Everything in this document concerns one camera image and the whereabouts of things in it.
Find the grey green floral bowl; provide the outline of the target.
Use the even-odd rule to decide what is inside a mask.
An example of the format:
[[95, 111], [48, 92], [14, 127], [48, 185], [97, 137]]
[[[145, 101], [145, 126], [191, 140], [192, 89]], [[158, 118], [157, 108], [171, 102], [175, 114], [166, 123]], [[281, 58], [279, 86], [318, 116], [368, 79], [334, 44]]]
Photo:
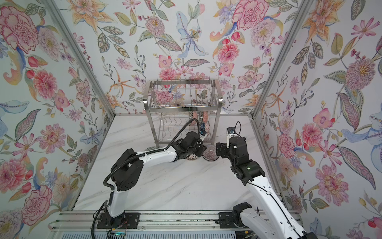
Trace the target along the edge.
[[158, 149], [158, 147], [151, 146], [151, 147], [146, 148], [144, 151], [152, 151], [152, 150], [155, 150], [155, 149]]

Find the purple striped bowl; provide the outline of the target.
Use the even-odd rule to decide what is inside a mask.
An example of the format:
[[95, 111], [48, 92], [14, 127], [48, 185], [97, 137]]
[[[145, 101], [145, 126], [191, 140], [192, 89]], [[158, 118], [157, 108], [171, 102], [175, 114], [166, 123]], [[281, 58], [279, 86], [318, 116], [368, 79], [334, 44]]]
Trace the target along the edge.
[[216, 154], [215, 145], [207, 145], [206, 150], [203, 152], [202, 157], [207, 161], [216, 161], [219, 159], [219, 156]]

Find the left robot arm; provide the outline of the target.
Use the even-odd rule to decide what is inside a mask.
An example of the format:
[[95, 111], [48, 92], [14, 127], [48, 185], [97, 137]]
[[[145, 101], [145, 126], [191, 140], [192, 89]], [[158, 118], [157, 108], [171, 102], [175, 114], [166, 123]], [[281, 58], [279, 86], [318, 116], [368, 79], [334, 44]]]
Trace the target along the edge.
[[93, 226], [114, 230], [137, 219], [138, 213], [131, 217], [126, 214], [125, 204], [128, 191], [136, 186], [143, 168], [176, 162], [191, 155], [201, 157], [207, 149], [203, 143], [206, 135], [207, 131], [199, 121], [191, 119], [165, 147], [145, 152], [127, 149], [102, 182], [103, 186], [110, 189], [110, 196], [97, 211]]

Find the blue triangle pattern bowl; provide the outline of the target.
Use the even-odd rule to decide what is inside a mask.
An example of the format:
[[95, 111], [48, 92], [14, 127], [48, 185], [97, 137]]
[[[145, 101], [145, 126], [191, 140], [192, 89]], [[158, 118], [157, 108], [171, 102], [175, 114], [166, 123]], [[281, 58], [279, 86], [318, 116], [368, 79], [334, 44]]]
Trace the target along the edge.
[[201, 129], [201, 131], [205, 130], [207, 132], [208, 135], [206, 137], [208, 137], [210, 135], [210, 123], [209, 122], [202, 122], [200, 124], [200, 129]]

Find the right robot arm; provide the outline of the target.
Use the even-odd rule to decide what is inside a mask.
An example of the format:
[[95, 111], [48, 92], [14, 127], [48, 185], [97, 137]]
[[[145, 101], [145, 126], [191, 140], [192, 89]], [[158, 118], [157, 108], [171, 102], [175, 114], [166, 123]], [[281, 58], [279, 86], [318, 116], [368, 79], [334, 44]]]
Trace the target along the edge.
[[294, 219], [276, 195], [264, 170], [250, 159], [245, 137], [229, 133], [226, 143], [216, 144], [216, 154], [229, 159], [231, 171], [252, 193], [268, 217], [264, 220], [249, 203], [244, 202], [232, 209], [233, 224], [236, 227], [248, 227], [260, 239], [317, 238], [315, 233], [308, 233]]

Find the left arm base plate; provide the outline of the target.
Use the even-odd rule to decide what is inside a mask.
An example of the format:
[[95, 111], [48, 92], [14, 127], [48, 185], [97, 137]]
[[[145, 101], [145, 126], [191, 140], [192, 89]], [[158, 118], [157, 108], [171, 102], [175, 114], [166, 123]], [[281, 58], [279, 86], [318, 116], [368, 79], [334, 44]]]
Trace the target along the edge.
[[97, 229], [137, 229], [140, 213], [122, 213], [112, 218], [108, 212], [101, 213]]

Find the green leaf pattern bowl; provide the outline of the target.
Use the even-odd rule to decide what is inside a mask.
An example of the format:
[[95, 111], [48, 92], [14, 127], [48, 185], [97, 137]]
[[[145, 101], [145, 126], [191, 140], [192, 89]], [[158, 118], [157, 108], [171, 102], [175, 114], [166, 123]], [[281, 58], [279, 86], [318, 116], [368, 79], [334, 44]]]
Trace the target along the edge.
[[194, 119], [192, 122], [191, 122], [191, 125], [195, 125], [197, 123], [200, 122], [199, 120], [199, 112], [198, 111], [193, 111], [193, 112], [190, 112], [189, 114], [189, 118], [192, 120]]

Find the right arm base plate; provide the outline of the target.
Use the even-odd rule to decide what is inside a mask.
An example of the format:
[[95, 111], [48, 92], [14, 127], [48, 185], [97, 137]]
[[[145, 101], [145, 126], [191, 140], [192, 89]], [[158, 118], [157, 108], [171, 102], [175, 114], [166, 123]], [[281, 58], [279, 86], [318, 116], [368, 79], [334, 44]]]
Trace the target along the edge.
[[232, 212], [218, 213], [218, 224], [221, 229], [243, 229], [244, 224]]

